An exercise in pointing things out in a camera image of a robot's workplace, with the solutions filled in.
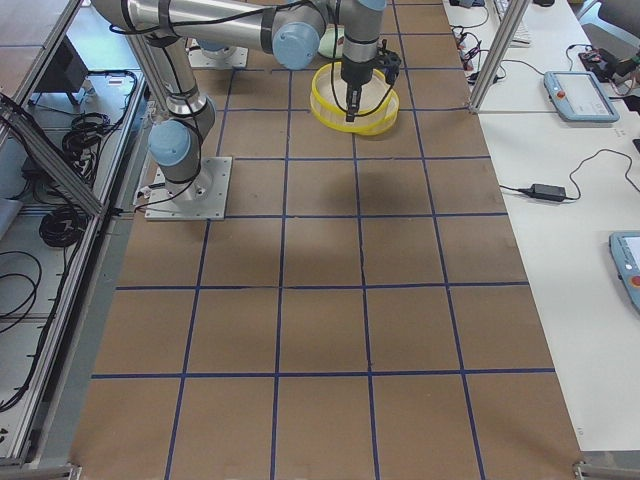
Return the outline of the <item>square robot base plate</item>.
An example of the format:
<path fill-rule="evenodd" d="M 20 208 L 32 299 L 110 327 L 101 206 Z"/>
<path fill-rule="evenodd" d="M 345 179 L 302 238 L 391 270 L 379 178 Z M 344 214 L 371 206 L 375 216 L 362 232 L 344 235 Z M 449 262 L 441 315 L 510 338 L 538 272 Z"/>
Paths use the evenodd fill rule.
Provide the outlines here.
<path fill-rule="evenodd" d="M 224 220 L 233 159 L 206 157 L 199 175 L 191 184 L 177 185 L 165 181 L 156 168 L 154 180 L 164 186 L 153 189 L 150 207 L 145 208 L 148 221 Z"/>

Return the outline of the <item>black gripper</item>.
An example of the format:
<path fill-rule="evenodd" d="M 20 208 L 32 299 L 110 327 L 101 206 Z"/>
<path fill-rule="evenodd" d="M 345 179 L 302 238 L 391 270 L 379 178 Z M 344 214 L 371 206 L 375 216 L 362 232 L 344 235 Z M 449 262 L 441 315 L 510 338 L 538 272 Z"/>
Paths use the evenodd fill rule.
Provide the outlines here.
<path fill-rule="evenodd" d="M 343 58 L 340 75 L 347 86 L 345 120 L 352 123 L 353 116 L 359 112 L 362 86 L 372 78 L 372 67 L 369 62 L 356 62 L 349 58 Z"/>

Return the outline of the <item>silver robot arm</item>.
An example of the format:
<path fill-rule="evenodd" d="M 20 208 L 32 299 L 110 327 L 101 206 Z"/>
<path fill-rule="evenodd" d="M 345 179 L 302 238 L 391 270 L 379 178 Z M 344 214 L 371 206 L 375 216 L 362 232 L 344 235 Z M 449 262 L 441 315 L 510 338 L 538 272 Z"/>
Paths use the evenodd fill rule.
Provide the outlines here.
<path fill-rule="evenodd" d="M 344 28 L 340 75 L 346 84 L 347 121 L 363 115 L 362 90 L 374 71 L 393 85 L 400 60 L 381 40 L 383 1 L 289 1 L 254 5 L 240 1 L 97 1 L 113 33 L 142 43 L 136 57 L 146 76 L 160 84 L 157 96 L 167 119 L 155 124 L 148 149 L 165 180 L 164 198 L 145 205 L 163 220 L 222 217 L 229 167 L 223 158 L 205 159 L 202 145 L 215 123 L 212 99 L 203 94 L 186 42 L 200 46 L 259 49 L 289 70 L 315 57 L 329 25 Z"/>

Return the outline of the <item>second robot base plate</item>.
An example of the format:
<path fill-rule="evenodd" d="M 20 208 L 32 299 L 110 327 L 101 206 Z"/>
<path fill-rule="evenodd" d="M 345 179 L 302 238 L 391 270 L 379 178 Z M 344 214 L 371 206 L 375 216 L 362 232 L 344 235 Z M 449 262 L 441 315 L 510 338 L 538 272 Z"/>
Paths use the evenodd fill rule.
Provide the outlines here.
<path fill-rule="evenodd" d="M 202 50 L 198 45 L 189 49 L 189 61 L 194 69 L 231 70 L 246 67 L 248 50 L 227 47 L 217 51 Z"/>

